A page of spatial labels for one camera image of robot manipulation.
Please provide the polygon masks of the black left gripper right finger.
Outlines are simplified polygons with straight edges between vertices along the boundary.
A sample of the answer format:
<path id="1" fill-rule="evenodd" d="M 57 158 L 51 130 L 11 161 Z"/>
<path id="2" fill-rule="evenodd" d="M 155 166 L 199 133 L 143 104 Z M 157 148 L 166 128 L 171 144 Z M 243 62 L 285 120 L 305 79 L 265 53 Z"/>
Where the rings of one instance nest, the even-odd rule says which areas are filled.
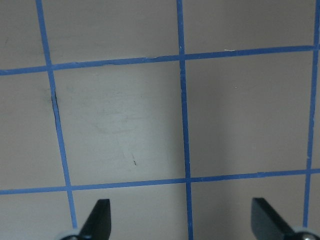
<path id="1" fill-rule="evenodd" d="M 295 231 L 262 197 L 251 201 L 250 226 L 256 240 L 293 240 Z"/>

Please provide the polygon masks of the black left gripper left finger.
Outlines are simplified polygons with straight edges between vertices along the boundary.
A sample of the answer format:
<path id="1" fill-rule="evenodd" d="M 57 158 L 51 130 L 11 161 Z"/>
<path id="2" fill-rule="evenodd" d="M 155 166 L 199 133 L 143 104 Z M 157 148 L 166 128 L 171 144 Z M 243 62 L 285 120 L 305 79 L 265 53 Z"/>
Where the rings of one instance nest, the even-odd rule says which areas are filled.
<path id="1" fill-rule="evenodd" d="M 99 199 L 79 231 L 80 240 L 108 240 L 111 235 L 111 203 Z"/>

